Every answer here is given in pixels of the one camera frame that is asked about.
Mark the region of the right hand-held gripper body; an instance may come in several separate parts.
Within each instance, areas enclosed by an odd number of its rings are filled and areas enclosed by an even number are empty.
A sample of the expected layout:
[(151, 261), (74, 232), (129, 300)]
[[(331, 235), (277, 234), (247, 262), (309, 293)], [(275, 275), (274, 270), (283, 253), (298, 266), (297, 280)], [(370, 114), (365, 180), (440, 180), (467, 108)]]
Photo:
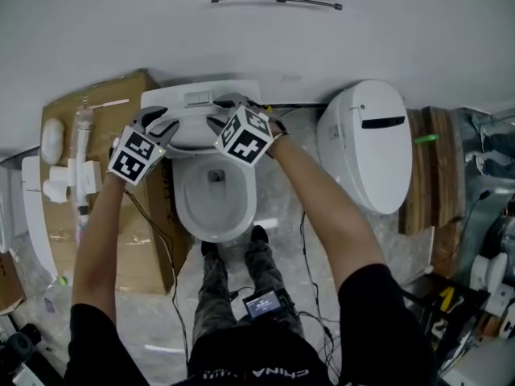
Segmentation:
[(254, 167), (273, 140), (269, 118), (240, 105), (223, 125), (213, 145), (224, 156)]

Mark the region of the white toilet lid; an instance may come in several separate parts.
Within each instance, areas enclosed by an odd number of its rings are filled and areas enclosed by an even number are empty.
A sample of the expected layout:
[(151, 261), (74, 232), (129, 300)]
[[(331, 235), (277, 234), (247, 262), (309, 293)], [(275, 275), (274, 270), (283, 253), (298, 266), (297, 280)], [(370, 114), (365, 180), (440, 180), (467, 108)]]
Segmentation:
[(179, 128), (166, 145), (166, 156), (190, 158), (198, 155), (217, 154), (214, 142), (218, 135), (208, 126), (208, 117), (213, 117), (225, 125), (229, 120), (229, 111), (216, 105), (169, 108), (154, 122), (150, 131), (161, 133), (172, 122), (177, 121)]

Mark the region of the person's left forearm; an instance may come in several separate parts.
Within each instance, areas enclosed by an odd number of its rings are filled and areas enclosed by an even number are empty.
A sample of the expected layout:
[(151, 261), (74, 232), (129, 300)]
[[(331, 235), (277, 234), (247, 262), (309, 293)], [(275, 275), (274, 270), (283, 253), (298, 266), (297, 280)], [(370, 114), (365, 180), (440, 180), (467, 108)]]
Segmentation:
[(82, 233), (73, 271), (72, 303), (96, 307), (116, 321), (117, 236), (126, 182), (105, 176)]

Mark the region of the white low tankless toilet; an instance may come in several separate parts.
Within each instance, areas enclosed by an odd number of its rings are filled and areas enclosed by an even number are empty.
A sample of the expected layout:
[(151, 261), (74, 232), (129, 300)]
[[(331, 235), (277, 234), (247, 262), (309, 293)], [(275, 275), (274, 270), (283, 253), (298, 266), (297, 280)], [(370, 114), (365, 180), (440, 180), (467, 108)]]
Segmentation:
[(43, 192), (40, 182), (39, 157), (29, 156), (22, 161), (22, 185), (28, 232), (39, 263), (53, 279), (58, 277), (52, 256), (43, 212)]

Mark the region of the white oval smart toilet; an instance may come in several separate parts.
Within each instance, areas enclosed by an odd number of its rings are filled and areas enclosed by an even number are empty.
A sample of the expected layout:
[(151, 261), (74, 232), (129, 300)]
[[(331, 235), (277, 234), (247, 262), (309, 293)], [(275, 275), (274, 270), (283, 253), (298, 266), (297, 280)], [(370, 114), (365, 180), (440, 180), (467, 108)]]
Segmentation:
[(389, 215), (405, 201), (412, 174), (412, 137), (398, 91), (380, 80), (346, 88), (316, 126), (323, 168), (353, 201)]

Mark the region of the person's right hand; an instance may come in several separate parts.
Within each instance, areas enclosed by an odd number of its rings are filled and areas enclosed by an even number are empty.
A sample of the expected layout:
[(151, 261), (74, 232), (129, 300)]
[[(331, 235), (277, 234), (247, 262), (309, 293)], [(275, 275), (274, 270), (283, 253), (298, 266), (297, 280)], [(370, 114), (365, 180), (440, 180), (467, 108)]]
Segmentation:
[(276, 118), (275, 116), (272, 116), (267, 110), (264, 109), (257, 109), (259, 114), (264, 115), (268, 119), (268, 124), (270, 127), (271, 136), (273, 138), (273, 141), (270, 145), (270, 147), (267, 149), (266, 154), (272, 158), (275, 159), (274, 156), (274, 147), (277, 145), (277, 142), (280, 138), (288, 136), (290, 133), (284, 126), (283, 122)]

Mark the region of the small white box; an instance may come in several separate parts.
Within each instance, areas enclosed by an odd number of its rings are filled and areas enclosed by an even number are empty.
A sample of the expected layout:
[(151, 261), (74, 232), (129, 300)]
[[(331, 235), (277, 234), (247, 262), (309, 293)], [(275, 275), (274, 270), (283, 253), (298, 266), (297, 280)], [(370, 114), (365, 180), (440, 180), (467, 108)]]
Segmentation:
[[(68, 160), (68, 185), (76, 186), (76, 164), (75, 159)], [(93, 195), (101, 191), (102, 173), (101, 164), (98, 161), (88, 160), (79, 166), (80, 189), (85, 195)]]

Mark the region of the clear bag with brush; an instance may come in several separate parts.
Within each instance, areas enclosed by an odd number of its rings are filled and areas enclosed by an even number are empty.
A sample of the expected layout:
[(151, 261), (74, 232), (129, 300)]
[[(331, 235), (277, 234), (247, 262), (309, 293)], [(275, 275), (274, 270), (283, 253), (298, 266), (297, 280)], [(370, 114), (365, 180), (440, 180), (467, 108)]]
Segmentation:
[(80, 106), (76, 110), (71, 143), (72, 174), (72, 205), (76, 222), (76, 243), (80, 243), (83, 231), (89, 220), (90, 206), (84, 191), (83, 164), (86, 162), (89, 136), (93, 127), (93, 109), (89, 106), (89, 99), (83, 96)]

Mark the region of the large cardboard box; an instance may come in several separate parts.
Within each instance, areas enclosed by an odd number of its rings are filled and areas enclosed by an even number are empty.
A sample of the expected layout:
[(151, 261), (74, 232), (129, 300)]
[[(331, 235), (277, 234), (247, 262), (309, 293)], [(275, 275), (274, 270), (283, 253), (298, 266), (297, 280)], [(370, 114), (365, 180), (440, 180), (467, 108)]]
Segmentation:
[[(64, 151), (57, 162), (66, 167), (71, 157), (74, 117), (83, 96), (89, 106), (130, 99), (123, 105), (93, 110), (87, 158), (98, 161), (103, 171), (109, 163), (113, 138), (128, 125), (140, 108), (141, 95), (157, 88), (145, 69), (90, 85), (43, 107), (42, 120), (57, 118), (64, 124)], [(119, 291), (167, 294), (192, 247), (175, 210), (171, 161), (162, 160), (138, 186), (128, 186), (122, 200), (117, 236), (117, 282)], [(43, 197), (43, 212), (51, 252), (58, 275), (72, 278), (76, 258), (76, 222), (71, 201), (53, 203)]]

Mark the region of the person's right leg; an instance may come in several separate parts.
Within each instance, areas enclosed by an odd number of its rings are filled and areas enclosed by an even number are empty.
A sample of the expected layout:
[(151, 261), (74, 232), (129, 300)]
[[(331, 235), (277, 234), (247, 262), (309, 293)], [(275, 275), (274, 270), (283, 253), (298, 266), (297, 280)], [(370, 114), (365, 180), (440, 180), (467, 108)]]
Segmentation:
[(286, 290), (282, 274), (274, 262), (269, 237), (262, 226), (253, 227), (244, 259), (256, 292), (265, 293), (273, 290), (277, 294), (281, 310), (273, 312), (271, 318), (274, 324), (304, 338), (303, 325)]

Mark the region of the person's leg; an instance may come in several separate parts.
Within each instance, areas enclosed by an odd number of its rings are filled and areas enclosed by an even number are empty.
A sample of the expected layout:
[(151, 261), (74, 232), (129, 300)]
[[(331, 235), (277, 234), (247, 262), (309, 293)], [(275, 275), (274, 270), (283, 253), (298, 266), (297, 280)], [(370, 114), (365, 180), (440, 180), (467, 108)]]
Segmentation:
[(216, 244), (203, 241), (201, 254), (204, 258), (204, 277), (194, 316), (193, 344), (206, 335), (237, 324), (229, 295), (225, 262)]
[(265, 293), (273, 290), (277, 294), (281, 310), (273, 312), (271, 318), (274, 324), (304, 338), (303, 325), (286, 290), (282, 274), (274, 262), (269, 237), (262, 226), (253, 227), (244, 259), (256, 292)]

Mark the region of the small cardboard box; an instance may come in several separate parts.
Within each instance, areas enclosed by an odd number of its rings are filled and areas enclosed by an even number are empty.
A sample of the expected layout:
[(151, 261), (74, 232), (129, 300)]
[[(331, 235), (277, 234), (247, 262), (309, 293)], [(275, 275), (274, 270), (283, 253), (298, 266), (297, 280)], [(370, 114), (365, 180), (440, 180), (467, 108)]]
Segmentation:
[(9, 253), (0, 253), (0, 316), (11, 313), (25, 300), (14, 261)]

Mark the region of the person's black shirt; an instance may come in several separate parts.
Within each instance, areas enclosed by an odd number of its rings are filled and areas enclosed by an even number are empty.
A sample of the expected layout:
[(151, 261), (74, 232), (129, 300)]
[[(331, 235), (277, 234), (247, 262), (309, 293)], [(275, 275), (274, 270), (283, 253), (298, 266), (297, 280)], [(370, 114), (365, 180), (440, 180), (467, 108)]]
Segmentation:
[[(174, 386), (437, 386), (435, 353), (385, 265), (348, 277), (338, 292), (338, 384), (315, 348), (273, 324), (236, 326), (200, 338), (187, 377)], [(65, 386), (148, 386), (113, 322), (96, 307), (71, 310)]]

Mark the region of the white ceramic fixture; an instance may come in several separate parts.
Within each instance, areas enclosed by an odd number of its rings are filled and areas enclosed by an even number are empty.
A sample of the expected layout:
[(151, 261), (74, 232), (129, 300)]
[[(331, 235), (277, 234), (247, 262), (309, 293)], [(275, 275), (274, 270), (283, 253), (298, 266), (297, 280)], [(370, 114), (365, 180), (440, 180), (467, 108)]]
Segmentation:
[(476, 256), (472, 263), (469, 287), (494, 294), (503, 281), (507, 263), (506, 253), (499, 253), (492, 259), (481, 255)]

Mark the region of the black recorder monitor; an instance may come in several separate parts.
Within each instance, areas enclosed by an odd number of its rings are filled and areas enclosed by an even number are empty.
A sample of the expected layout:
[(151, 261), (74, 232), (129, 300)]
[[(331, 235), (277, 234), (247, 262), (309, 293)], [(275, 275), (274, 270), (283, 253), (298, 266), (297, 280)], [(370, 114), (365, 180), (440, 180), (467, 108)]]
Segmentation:
[(244, 298), (243, 304), (252, 320), (273, 318), (293, 308), (285, 290), (268, 289)]

